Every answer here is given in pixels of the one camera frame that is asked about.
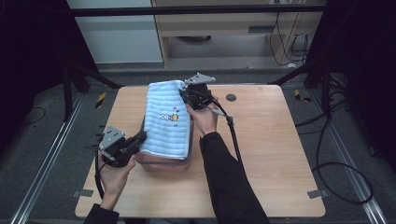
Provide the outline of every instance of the box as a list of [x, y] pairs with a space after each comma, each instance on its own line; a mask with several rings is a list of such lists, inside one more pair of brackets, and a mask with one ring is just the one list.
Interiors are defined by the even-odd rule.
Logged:
[[191, 117], [189, 153], [186, 159], [184, 160], [169, 159], [169, 158], [157, 157], [157, 156], [147, 155], [138, 152], [136, 153], [135, 160], [138, 163], [140, 163], [146, 171], [149, 172], [155, 172], [155, 171], [186, 172], [191, 166], [191, 145], [192, 145], [193, 131], [194, 131], [194, 121], [193, 118]]

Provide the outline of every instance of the black sleeve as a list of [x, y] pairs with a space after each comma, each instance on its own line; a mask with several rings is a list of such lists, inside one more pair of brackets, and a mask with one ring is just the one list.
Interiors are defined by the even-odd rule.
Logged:
[[84, 224], [117, 224], [119, 213], [101, 208], [99, 204], [94, 204]]
[[210, 197], [220, 224], [269, 223], [241, 164], [231, 155], [219, 133], [201, 141]]

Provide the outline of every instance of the black device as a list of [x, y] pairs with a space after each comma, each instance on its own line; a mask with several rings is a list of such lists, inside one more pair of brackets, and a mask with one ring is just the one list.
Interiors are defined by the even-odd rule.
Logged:
[[113, 167], [125, 166], [147, 139], [147, 135], [143, 131], [128, 139], [125, 139], [124, 135], [123, 132], [112, 126], [107, 127], [99, 145], [106, 164]]
[[236, 141], [235, 129], [233, 128], [233, 117], [227, 115], [218, 100], [213, 97], [211, 91], [207, 88], [206, 83], [214, 81], [216, 81], [216, 79], [213, 77], [197, 73], [197, 75], [190, 77], [189, 79], [186, 79], [184, 81], [186, 84], [188, 84], [188, 86], [187, 88], [179, 91], [180, 96], [181, 98], [183, 98], [184, 103], [190, 105], [193, 110], [205, 109], [212, 103], [219, 108], [209, 109], [212, 110], [213, 113], [221, 115], [227, 119], [227, 124], [230, 127], [231, 136], [233, 138], [233, 146], [235, 148], [236, 158], [242, 165], [242, 168], [245, 172], [244, 164], [242, 163], [242, 157], [239, 152], [238, 143]]
[[193, 110], [202, 110], [213, 103], [212, 93], [206, 83], [214, 81], [215, 78], [199, 73], [186, 79], [184, 82], [188, 84], [187, 88], [179, 91], [184, 103], [190, 105]]

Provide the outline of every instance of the black curtain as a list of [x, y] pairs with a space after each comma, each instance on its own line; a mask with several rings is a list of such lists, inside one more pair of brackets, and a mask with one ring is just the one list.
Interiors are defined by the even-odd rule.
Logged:
[[[69, 9], [53, 0], [2, 0], [0, 2], [0, 153], [21, 127], [35, 96], [63, 83], [62, 71], [79, 63], [98, 72], [73, 17], [49, 14]], [[79, 91], [89, 86], [84, 74], [70, 69]]]
[[[325, 12], [312, 42], [309, 60], [321, 57], [331, 72], [347, 79], [346, 95], [375, 152], [396, 171], [396, 13], [391, 0], [330, 0], [348, 4], [344, 10]], [[344, 21], [337, 33], [335, 27]], [[329, 36], [330, 44], [323, 51]], [[321, 79], [313, 67], [308, 80]]]

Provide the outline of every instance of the metal bracket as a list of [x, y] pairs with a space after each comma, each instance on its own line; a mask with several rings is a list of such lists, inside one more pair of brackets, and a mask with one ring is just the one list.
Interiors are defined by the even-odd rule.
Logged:
[[206, 75], [202, 75], [200, 73], [197, 73], [197, 75], [184, 80], [186, 84], [191, 84], [191, 85], [197, 85], [197, 84], [203, 84], [203, 83], [215, 82], [215, 81], [216, 79], [214, 77], [209, 77]]
[[99, 145], [99, 148], [104, 151], [108, 147], [111, 147], [116, 142], [120, 141], [120, 139], [125, 136], [125, 133], [112, 127], [108, 126], [103, 136], [103, 140]]
[[91, 197], [92, 195], [93, 195], [93, 190], [91, 189], [82, 189], [82, 190], [75, 189], [75, 191], [73, 191], [71, 196], [73, 198], [79, 198], [80, 196]]
[[316, 190], [312, 190], [312, 191], [308, 191], [308, 196], [310, 199], [314, 199], [317, 197], [327, 197], [329, 196], [329, 192], [326, 189], [320, 190], [320, 189], [316, 189]]

